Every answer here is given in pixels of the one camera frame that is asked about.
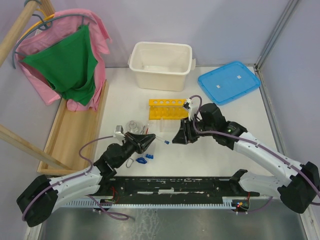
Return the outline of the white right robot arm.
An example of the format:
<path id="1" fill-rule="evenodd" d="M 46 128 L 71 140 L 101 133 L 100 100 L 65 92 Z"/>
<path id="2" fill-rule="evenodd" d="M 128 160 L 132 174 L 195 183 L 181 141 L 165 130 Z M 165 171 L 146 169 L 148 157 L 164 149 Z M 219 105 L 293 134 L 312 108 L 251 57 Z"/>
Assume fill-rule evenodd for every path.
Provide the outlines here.
<path id="1" fill-rule="evenodd" d="M 187 145 L 200 137 L 212 137 L 219 145 L 246 156 L 271 173 L 258 175 L 240 169 L 229 179 L 231 193 L 240 196 L 255 192 L 280 198 L 298 214 L 315 204 L 314 199 L 320 195 L 320 174 L 315 164 L 303 164 L 272 150 L 239 123 L 227 121 L 214 103 L 196 107 L 189 98 L 182 107 L 188 116 L 181 119 L 172 143 Z"/>

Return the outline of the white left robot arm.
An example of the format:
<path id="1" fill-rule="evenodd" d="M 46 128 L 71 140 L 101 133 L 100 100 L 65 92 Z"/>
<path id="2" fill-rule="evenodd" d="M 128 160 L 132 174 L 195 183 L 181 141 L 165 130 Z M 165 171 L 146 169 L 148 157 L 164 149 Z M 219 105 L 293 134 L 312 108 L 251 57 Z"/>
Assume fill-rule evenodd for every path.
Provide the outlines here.
<path id="1" fill-rule="evenodd" d="M 106 195 L 111 189 L 109 180 L 133 154 L 144 153 L 156 139 L 152 134 L 126 132 L 121 144 L 110 144 L 105 152 L 89 166 L 64 176 L 37 176 L 20 194 L 16 203 L 22 220 L 29 227 L 42 224 L 61 206 L 84 196 Z"/>

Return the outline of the small glass flask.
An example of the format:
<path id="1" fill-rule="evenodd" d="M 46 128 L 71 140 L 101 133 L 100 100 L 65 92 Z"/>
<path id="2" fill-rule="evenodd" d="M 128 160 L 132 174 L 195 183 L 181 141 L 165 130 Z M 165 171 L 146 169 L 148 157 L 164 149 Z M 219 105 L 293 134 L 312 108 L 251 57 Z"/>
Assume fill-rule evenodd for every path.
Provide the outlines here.
<path id="1" fill-rule="evenodd" d="M 143 129 L 141 127 L 141 124 L 135 120 L 129 121 L 126 126 L 127 126 L 127 131 L 132 134 L 141 134 Z"/>

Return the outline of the metal crucible tongs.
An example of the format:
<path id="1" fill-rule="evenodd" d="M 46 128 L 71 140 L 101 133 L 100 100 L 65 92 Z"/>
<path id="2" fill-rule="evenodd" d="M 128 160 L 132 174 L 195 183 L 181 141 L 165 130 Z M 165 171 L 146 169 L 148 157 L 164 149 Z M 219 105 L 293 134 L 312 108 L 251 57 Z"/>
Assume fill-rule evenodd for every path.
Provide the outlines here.
<path id="1" fill-rule="evenodd" d="M 132 164 L 134 163 L 134 161 L 135 160 L 130 157 L 125 163 L 126 168 L 129 169 L 132 166 Z"/>

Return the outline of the yellow test tube rack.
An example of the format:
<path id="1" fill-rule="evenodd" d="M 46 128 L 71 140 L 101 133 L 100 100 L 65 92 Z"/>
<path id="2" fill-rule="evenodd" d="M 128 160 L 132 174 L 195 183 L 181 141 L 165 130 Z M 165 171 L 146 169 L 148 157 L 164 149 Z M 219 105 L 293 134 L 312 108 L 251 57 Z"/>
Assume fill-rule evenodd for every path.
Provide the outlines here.
<path id="1" fill-rule="evenodd" d="M 149 99 L 149 120 L 180 120 L 188 117 L 186 99 Z"/>

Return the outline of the white plastic storage bin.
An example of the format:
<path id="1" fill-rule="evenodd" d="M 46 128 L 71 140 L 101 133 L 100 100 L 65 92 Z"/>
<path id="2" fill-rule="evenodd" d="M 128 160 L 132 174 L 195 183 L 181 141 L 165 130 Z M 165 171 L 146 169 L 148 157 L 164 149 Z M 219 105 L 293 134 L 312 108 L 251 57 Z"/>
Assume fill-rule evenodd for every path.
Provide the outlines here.
<path id="1" fill-rule="evenodd" d="M 135 44 L 128 66 L 141 89 L 181 92 L 196 59 L 188 44 L 141 41 Z"/>

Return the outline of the blue plastic bin lid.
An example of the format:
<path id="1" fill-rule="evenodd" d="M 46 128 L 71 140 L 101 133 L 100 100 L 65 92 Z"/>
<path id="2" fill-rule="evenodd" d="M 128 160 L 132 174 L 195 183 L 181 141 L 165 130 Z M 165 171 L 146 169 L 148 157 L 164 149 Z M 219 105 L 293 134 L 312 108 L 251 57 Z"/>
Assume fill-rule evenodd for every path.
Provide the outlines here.
<path id="1" fill-rule="evenodd" d="M 242 62 L 233 61 L 198 77 L 202 91 L 216 105 L 226 105 L 254 90 L 261 81 Z"/>

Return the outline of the small green circuit board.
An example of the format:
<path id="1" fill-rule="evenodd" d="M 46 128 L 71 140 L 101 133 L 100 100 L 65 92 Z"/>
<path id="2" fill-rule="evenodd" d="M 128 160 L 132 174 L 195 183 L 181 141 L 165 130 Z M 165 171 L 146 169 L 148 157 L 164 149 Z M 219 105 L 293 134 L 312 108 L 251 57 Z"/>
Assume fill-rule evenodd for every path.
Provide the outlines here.
<path id="1" fill-rule="evenodd" d="M 239 201 L 236 203 L 236 207 L 238 209 L 242 209 L 242 210 L 248 210 L 250 208 L 250 203 L 249 201 L 245 200 L 245 201 Z"/>

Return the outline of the green shirt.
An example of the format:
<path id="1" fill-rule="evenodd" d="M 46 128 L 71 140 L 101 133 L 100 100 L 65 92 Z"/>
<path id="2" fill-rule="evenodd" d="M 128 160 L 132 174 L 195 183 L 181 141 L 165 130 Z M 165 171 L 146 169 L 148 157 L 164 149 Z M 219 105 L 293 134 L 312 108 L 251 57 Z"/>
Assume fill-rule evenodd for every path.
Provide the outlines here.
<path id="1" fill-rule="evenodd" d="M 85 106 L 94 96 L 98 61 L 92 51 L 88 25 L 80 26 L 75 33 L 20 62 L 40 72 L 51 89 L 66 100 Z"/>

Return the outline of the grey clothes hanger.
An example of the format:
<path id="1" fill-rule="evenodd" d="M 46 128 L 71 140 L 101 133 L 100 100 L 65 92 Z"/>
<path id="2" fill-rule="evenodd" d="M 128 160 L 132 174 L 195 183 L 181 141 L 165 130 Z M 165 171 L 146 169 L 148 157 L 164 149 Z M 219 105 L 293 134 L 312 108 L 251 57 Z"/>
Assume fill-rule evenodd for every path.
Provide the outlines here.
<path id="1" fill-rule="evenodd" d="M 40 20 L 43 20 L 43 18 L 42 18 L 39 14 L 33 13 L 32 16 L 36 16 L 36 17 L 38 17 Z M 63 19 L 63 18 L 67 18 L 67 17 L 82 17 L 82 22 L 81 22 L 82 25 L 84 24 L 84 20 L 85 20 L 85 19 L 90 20 L 90 21 L 92 21 L 92 22 L 95 23 L 95 24 L 97 23 L 93 18 L 91 18 L 91 17 L 89 17 L 89 16 L 87 16 L 87 15 L 85 15 L 85 14 L 80 14 L 80 13 L 64 14 L 64 15 L 61 15 L 61 16 L 53 17 L 52 19 L 47 20 L 47 21 L 43 21 L 38 27 L 33 28 L 30 32 L 28 32 L 28 33 L 26 34 L 26 36 L 24 36 L 22 39 L 19 39 L 19 40 L 17 41 L 16 45 L 13 47 L 12 55 L 11 55 L 12 67 L 13 67 L 14 69 L 16 69 L 15 54 L 18 54 L 18 55 L 19 55 L 19 53 L 17 52 L 17 48 L 18 48 L 18 46 L 22 43 L 22 41 L 23 41 L 24 39 L 26 39 L 30 34 L 32 34 L 33 32 L 35 32 L 36 30 L 39 30 L 40 27 L 42 27 L 42 26 L 44 26 L 44 25 L 46 25 L 46 24 L 48 24 L 48 23 L 51 23 L 52 25 L 51 25 L 50 28 L 52 28 L 54 21 L 59 20 L 59 19 Z"/>

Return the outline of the yellow clothes hanger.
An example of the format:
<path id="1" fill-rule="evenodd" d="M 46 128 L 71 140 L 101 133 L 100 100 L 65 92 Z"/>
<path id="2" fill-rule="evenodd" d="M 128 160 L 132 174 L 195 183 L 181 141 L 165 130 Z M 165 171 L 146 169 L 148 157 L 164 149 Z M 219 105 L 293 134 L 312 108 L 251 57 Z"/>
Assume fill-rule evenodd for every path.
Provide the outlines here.
<path id="1" fill-rule="evenodd" d="M 22 34 L 22 36 L 20 37 L 20 40 L 21 40 L 24 36 L 26 36 L 27 33 L 29 33 L 32 29 L 34 29 L 34 28 L 36 28 L 36 27 L 39 27 L 42 22 L 45 22 L 45 21 L 48 21 L 48 20 L 52 19 L 52 18 L 54 17 L 54 15 L 55 15 L 54 13 L 51 14 L 51 15 L 47 15 L 47 14 L 46 14 L 42 9 L 40 9 L 40 8 L 37 8 L 35 11 L 42 13 L 42 15 L 44 16 L 44 19 L 43 19 L 43 20 L 40 19 L 40 21 L 36 22 L 36 23 L 33 24 L 28 30 L 26 30 L 26 31 Z M 41 26 L 39 29 L 40 29 L 41 31 L 44 31 L 44 30 L 46 30 L 46 29 L 49 29 L 51 26 L 52 26 L 51 23 L 47 23 L 46 25 Z"/>

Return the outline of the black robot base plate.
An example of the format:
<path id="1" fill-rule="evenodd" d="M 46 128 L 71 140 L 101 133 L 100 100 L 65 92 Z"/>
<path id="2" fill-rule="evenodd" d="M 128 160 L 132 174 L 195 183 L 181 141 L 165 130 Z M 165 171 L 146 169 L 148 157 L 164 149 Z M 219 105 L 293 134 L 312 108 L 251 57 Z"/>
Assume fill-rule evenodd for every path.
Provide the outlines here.
<path id="1" fill-rule="evenodd" d="M 116 204 L 221 204 L 224 197 L 258 197 L 229 177 L 115 176 L 93 197 L 115 197 Z"/>

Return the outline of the wooden clothes rack frame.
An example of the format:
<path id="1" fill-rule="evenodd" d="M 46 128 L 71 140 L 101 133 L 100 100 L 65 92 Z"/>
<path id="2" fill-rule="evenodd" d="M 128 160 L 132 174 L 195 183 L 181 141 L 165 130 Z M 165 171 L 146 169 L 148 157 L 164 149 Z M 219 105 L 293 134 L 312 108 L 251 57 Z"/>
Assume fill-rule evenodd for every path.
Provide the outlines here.
<path id="1" fill-rule="evenodd" d="M 28 0 L 16 21 L 0 44 L 0 62 L 4 63 L 36 9 L 46 16 L 55 13 L 49 0 Z M 40 161 L 37 172 L 51 176 L 63 176 L 88 167 L 79 156 L 79 149 L 99 136 L 109 84 L 101 90 L 97 111 L 69 111 L 62 99 L 53 121 L 44 150 L 36 147 L 5 126 L 0 127 L 0 138 Z"/>

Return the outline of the aluminium frame post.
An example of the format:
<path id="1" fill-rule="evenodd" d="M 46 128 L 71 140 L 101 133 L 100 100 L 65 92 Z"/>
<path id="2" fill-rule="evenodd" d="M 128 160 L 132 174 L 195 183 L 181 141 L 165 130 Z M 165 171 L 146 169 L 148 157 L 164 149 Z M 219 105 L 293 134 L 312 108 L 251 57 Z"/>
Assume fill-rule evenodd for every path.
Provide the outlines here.
<path id="1" fill-rule="evenodd" d="M 271 31 L 266 44 L 264 45 L 258 60 L 255 63 L 255 69 L 261 71 L 264 66 L 268 56 L 271 54 L 273 48 L 275 47 L 279 37 L 284 31 L 285 27 L 289 23 L 291 17 L 299 6 L 301 0 L 290 0 L 286 5 L 284 11 L 282 12 L 280 18 L 278 19 L 275 27 Z"/>

